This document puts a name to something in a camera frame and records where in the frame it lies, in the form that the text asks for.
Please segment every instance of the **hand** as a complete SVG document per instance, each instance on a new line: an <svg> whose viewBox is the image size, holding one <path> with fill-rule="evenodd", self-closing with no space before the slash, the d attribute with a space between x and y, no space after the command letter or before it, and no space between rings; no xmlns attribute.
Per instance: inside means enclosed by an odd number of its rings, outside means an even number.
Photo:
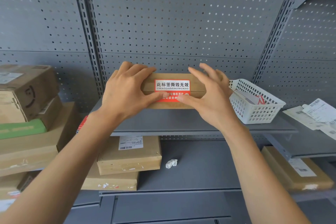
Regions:
<svg viewBox="0 0 336 224"><path fill-rule="evenodd" d="M179 95L177 100L194 107L206 122L222 131L230 126L231 121L239 122L229 100L233 93L229 88L230 81L222 71L214 70L207 64L201 63L199 67L209 76L191 67L188 70L205 85L206 94L201 99Z"/></svg>
<svg viewBox="0 0 336 224"><path fill-rule="evenodd" d="M140 89L142 82L155 70L154 67L124 61L107 81L99 110L122 122L151 103L168 97L165 91L145 95Z"/></svg>

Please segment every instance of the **white plastic basket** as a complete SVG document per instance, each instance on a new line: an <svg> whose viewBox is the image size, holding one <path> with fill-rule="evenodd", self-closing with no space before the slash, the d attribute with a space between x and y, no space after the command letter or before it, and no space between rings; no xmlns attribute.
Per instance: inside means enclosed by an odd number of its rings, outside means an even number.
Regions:
<svg viewBox="0 0 336 224"><path fill-rule="evenodd" d="M284 101L245 79L230 80L230 88L232 90L249 92L253 95L262 95L264 98L264 105L254 105L235 92L231 95L230 101L232 107L244 124L270 123L286 104Z"/></svg>

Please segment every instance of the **person's left hand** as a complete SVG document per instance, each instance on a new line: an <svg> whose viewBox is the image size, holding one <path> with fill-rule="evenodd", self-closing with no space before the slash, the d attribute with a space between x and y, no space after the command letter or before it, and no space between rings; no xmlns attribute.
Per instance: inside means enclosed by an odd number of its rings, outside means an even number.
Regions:
<svg viewBox="0 0 336 224"><path fill-rule="evenodd" d="M151 103L168 97L165 91L145 95L140 89L142 82L155 70L154 67L124 61L107 81L99 111L122 122Z"/></svg>

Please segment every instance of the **crumpled white tissue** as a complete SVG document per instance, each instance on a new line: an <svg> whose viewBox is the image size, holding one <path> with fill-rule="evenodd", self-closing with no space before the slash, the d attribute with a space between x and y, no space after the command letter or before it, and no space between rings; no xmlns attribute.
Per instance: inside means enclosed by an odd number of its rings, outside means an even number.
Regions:
<svg viewBox="0 0 336 224"><path fill-rule="evenodd" d="M176 165L177 165L177 159L171 159L170 161L167 162L166 168L175 167Z"/></svg>

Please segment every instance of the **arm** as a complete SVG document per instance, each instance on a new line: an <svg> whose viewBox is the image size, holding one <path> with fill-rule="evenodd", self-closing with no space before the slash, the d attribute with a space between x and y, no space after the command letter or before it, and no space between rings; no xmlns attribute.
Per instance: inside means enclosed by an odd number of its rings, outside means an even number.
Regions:
<svg viewBox="0 0 336 224"><path fill-rule="evenodd" d="M106 84L99 110L1 216L2 224L57 224L67 217L100 149L113 130L166 92L145 96L141 83L155 68L124 62Z"/></svg>
<svg viewBox="0 0 336 224"><path fill-rule="evenodd" d="M247 210L253 223L310 223L271 171L249 130L236 116L229 97L229 79L206 64L200 67L208 77L189 68L204 85L202 99L181 95L178 100L194 107L201 117L221 131L230 147Z"/></svg>

